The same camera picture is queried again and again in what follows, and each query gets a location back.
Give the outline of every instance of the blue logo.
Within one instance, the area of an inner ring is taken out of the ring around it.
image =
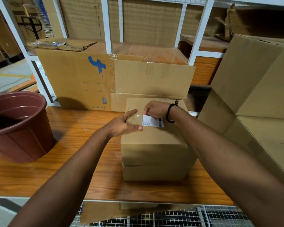
[[[93,58],[91,58],[91,56],[88,57],[88,61],[91,63],[92,66],[98,67],[99,75],[101,74],[103,77],[102,68],[106,69],[106,65],[101,63],[100,60],[97,60],[97,62],[93,61]]]

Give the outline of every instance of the wire rack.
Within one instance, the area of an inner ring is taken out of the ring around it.
[[[193,209],[168,210],[154,214],[141,214],[80,225],[84,203],[80,206],[71,227],[254,227],[247,216],[235,206],[196,206]]]

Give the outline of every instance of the black hair tie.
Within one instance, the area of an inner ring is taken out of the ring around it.
[[[179,101],[176,100],[175,103],[171,103],[171,104],[169,105],[168,110],[167,110],[167,114],[166,114],[166,120],[167,120],[167,122],[170,122],[170,123],[174,123],[174,122],[175,122],[175,121],[170,121],[170,120],[168,119],[168,116],[169,116],[169,111],[170,111],[171,107],[174,106],[174,105],[179,106],[178,103],[179,103]]]

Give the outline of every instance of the wooden tabletop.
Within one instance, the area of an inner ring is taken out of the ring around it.
[[[31,197],[97,129],[120,113],[48,107],[47,114],[57,144],[33,163],[15,164],[0,156],[0,196]],[[85,199],[233,205],[199,161],[181,182],[124,182],[120,140],[111,139],[104,149]]]

